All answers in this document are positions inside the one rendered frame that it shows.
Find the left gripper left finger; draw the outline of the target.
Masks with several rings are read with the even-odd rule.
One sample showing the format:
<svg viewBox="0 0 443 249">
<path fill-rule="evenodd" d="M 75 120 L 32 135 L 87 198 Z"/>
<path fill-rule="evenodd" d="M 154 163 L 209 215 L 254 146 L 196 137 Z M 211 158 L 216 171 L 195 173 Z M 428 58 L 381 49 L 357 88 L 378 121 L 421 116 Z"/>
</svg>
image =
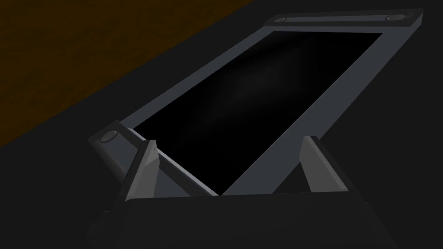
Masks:
<svg viewBox="0 0 443 249">
<path fill-rule="evenodd" d="M 125 176 L 117 200 L 153 198 L 159 165 L 160 158 L 156 141 L 143 141 Z"/>
</svg>

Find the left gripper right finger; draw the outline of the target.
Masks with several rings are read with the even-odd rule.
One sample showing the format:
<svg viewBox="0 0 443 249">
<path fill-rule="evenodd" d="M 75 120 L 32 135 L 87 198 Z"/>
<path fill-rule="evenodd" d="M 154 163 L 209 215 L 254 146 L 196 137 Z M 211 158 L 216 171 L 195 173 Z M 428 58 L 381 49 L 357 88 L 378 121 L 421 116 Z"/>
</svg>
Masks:
<svg viewBox="0 0 443 249">
<path fill-rule="evenodd" d="M 348 191 L 312 136 L 303 138 L 299 159 L 311 192 Z"/>
</svg>

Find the grey frame black panel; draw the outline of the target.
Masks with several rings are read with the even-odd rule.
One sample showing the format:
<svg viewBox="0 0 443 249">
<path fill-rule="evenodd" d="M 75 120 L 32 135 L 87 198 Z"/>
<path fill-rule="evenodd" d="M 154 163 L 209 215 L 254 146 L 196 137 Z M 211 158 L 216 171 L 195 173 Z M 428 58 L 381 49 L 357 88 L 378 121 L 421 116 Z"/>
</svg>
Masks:
<svg viewBox="0 0 443 249">
<path fill-rule="evenodd" d="M 278 14 L 89 143 L 123 183 L 145 140 L 154 198 L 271 194 L 421 25 L 422 9 Z M 302 168 L 302 177 L 306 179 Z"/>
</svg>

